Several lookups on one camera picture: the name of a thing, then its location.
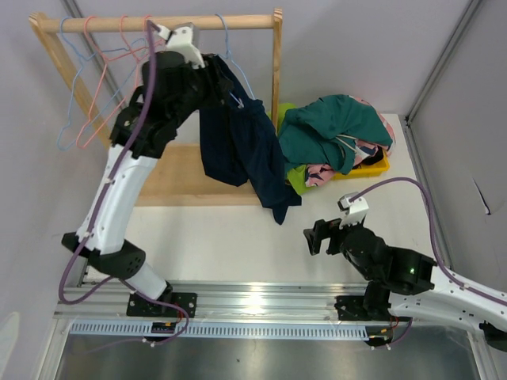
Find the pink hanger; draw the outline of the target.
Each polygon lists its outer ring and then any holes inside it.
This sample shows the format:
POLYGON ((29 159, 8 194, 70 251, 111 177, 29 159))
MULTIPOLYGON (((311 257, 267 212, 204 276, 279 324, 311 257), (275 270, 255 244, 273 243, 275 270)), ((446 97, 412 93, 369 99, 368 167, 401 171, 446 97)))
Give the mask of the pink hanger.
POLYGON ((132 44, 128 41, 128 39, 126 38, 126 36, 124 34, 124 20, 127 18, 128 18, 128 15, 126 15, 126 14, 124 14, 120 17, 120 25, 119 25, 120 38, 122 39, 122 41, 125 44, 125 47, 127 48, 127 53, 134 59, 135 64, 139 65, 139 63, 143 59, 141 54, 144 53, 147 49, 147 42, 142 37, 140 41, 143 42, 143 46, 139 47, 137 49, 133 48, 132 44))
POLYGON ((151 19, 151 15, 146 15, 143 19, 143 31, 145 34, 145 39, 147 44, 149 44, 149 40, 155 45, 162 45, 166 43, 164 35, 160 35, 160 33, 164 32, 164 28, 161 25, 158 25, 151 19))
MULTIPOLYGON (((80 148, 80 149, 85 149, 88 147, 88 145, 91 143, 91 141, 97 136, 99 135, 101 132, 103 132, 104 128, 107 126, 107 123, 109 122, 109 120, 112 118, 112 116, 118 112, 121 108, 121 106, 126 102, 127 100, 127 96, 123 96, 121 99, 120 99, 120 102, 119 104, 111 111, 111 113, 103 118, 101 116, 102 112, 104 110, 107 109, 108 105, 106 105, 101 111, 94 111, 93 108, 96 106, 96 102, 97 102, 97 97, 100 93, 100 90, 101 90, 101 87, 102 87, 102 83, 103 81, 105 80, 105 75, 107 74, 107 71, 108 71, 108 68, 109 68, 109 64, 110 63, 114 63, 115 61, 119 60, 119 59, 122 59, 122 58, 125 58, 125 57, 131 57, 128 53, 127 53, 127 48, 126 48, 126 52, 123 53, 123 54, 120 54, 120 55, 117 55, 117 56, 113 56, 113 57, 108 57, 104 51, 102 51, 98 45, 92 41, 92 36, 90 35, 90 32, 88 31, 88 24, 90 23, 90 21, 92 19, 94 19, 95 16, 89 16, 85 19, 85 23, 84 23, 84 26, 83 26, 83 32, 84 32, 84 36, 86 38, 86 40, 88 42, 90 42, 92 44, 92 47, 94 48, 95 52, 97 52, 99 54, 99 56, 101 58, 103 58, 103 61, 105 63, 104 65, 104 68, 102 69, 102 72, 101 72, 101 76, 100 76, 100 79, 99 79, 99 82, 97 84, 97 87, 95 89, 95 93, 93 95, 93 98, 92 98, 92 101, 91 101, 91 105, 90 105, 90 108, 89 108, 89 111, 88 111, 88 120, 86 121, 85 124, 82 125, 82 128, 80 130, 80 132, 78 133, 78 136, 76 138, 76 142, 75 142, 75 145, 76 147, 80 148), (89 127, 89 126, 92 126, 94 124, 94 122, 96 121, 96 119, 102 119, 102 121, 100 121, 100 124, 98 127, 95 127, 94 128, 94 132, 92 133, 92 135, 85 141, 85 142, 80 142, 80 138, 82 137, 82 135, 85 133, 86 129, 89 127)), ((142 56, 142 61, 139 63, 139 65, 135 65, 132 72, 129 74, 127 80, 130 79, 130 77, 134 74, 135 75, 135 78, 134 78, 134 85, 132 87, 132 89, 135 89, 136 86, 138 86, 141 82, 141 79, 140 79, 140 74, 138 72, 140 66, 141 66, 141 63, 143 62, 143 60, 149 56, 149 51, 148 51, 148 44, 147 44, 147 49, 144 53, 141 54, 142 56)))

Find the pink patterned shorts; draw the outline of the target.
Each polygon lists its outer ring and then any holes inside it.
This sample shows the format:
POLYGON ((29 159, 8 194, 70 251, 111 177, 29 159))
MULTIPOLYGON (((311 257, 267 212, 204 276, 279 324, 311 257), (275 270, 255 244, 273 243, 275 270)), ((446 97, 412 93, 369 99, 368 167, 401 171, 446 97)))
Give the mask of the pink patterned shorts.
MULTIPOLYGON (((353 110, 359 112, 359 126, 365 130, 365 138, 356 135, 339 134, 336 140, 346 151, 354 153, 352 169, 357 168, 364 158, 372 156, 378 149, 383 149, 384 154, 389 156, 395 148, 395 133, 389 122, 367 101, 359 97, 350 96, 353 110)), ((329 164, 307 165, 309 177, 307 186, 318 187, 330 181, 337 173, 329 164)))

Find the lime green shorts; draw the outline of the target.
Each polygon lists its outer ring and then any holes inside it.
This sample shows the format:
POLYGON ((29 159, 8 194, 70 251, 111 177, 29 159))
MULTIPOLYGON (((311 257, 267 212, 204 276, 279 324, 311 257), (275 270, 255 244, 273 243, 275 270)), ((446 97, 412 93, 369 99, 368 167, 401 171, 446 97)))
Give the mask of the lime green shorts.
MULTIPOLYGON (((282 123, 284 122, 287 110, 296 108, 293 103, 278 104, 278 114, 276 120, 276 134, 280 134, 282 123)), ((309 177, 307 165, 298 165, 295 168, 288 170, 286 174, 286 184, 290 184, 295 192, 302 196, 309 192, 312 187, 307 186, 307 179, 309 177)))

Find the navy blue shorts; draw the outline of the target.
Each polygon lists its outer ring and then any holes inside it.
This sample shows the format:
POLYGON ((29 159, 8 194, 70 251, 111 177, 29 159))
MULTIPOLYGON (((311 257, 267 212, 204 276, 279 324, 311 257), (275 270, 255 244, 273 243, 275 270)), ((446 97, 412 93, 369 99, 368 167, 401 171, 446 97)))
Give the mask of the navy blue shorts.
POLYGON ((261 205, 283 224, 301 196, 285 182, 284 155, 262 101, 247 95, 228 65, 211 57, 222 79, 232 83, 222 105, 199 110, 200 154, 205 174, 233 186, 250 182, 261 205))

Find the black shorts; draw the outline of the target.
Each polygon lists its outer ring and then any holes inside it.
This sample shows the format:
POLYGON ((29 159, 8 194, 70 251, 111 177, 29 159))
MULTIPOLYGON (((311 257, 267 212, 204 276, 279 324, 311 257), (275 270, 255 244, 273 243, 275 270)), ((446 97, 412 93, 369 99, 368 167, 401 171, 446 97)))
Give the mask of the black shorts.
POLYGON ((378 162, 381 162, 383 158, 384 158, 384 150, 378 149, 374 155, 364 158, 363 161, 361 162, 361 165, 366 166, 375 165, 378 162))

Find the teal green shorts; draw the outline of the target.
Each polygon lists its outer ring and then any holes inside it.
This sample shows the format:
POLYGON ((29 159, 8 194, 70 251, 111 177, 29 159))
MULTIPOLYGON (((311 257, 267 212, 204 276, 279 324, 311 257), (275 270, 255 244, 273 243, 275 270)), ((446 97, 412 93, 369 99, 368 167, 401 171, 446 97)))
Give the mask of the teal green shorts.
POLYGON ((356 165, 356 145, 363 141, 391 148, 394 138, 369 104, 349 95, 321 97, 286 111, 278 140, 284 170, 326 164, 348 174, 356 165))

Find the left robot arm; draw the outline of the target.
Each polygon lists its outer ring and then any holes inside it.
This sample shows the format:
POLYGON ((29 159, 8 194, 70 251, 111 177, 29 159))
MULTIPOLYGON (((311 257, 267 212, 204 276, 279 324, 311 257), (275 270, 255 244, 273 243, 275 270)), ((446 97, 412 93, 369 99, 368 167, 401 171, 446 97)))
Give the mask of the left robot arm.
POLYGON ((172 306, 172 286, 147 263, 146 253, 125 238, 145 181, 178 128, 198 109, 223 105, 232 82, 214 54, 194 67, 175 52, 152 55, 141 69, 142 85, 116 118, 101 183, 82 225, 66 233, 62 245, 72 253, 64 275, 84 257, 107 279, 122 281, 144 299, 156 317, 172 306))

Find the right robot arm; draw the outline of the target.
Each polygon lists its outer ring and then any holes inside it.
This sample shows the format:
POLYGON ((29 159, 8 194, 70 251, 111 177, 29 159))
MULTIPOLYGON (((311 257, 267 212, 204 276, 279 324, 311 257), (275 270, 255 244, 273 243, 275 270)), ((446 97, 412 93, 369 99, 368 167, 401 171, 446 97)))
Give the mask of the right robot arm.
POLYGON ((506 350, 504 292, 445 272, 422 253, 389 246, 362 225, 340 222, 321 219, 303 232, 312 256, 327 240, 327 254, 341 254, 367 282, 363 295, 335 298, 340 321, 431 321, 481 333, 489 346, 506 350))

